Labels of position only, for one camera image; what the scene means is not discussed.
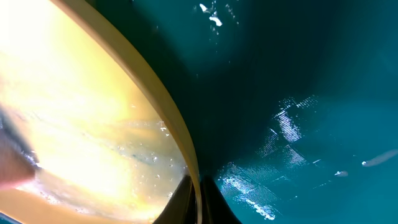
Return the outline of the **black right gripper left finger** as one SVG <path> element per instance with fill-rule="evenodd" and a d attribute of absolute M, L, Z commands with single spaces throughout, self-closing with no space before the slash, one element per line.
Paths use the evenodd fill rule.
<path fill-rule="evenodd" d="M 197 206 L 192 179 L 186 175 L 153 224 L 196 224 Z"/>

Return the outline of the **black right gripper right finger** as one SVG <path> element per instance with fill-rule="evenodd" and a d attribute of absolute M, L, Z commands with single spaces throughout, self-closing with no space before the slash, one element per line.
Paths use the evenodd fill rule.
<path fill-rule="evenodd" d="M 214 180 L 206 175 L 200 183 L 202 224 L 241 224 L 222 196 Z"/>

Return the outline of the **teal plastic tray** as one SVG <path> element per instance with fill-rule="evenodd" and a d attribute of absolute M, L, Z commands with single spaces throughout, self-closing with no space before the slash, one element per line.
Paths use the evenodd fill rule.
<path fill-rule="evenodd" d="M 396 1 L 86 1 L 241 223 L 397 222 Z"/>

